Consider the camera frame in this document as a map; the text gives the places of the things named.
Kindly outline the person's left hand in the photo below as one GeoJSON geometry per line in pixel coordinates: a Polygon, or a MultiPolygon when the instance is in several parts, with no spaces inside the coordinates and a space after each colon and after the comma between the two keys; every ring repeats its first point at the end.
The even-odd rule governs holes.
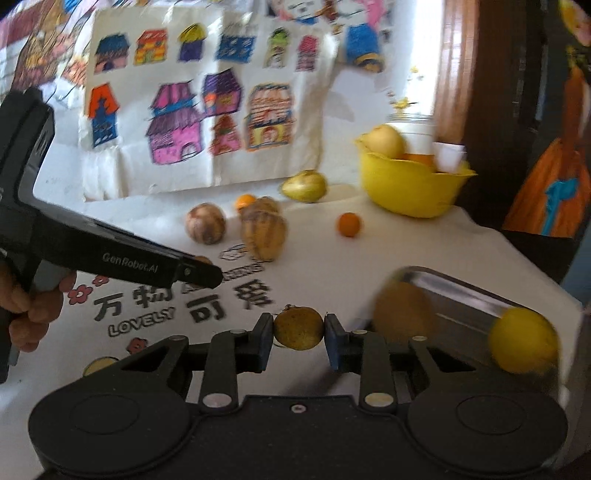
{"type": "Polygon", "coordinates": [[[50,323],[60,316],[64,295],[74,286],[76,276],[75,271],[70,271],[52,291],[27,294],[5,262],[1,262],[1,307],[16,315],[9,326],[10,339],[16,348],[26,353],[38,348],[50,323]]]}

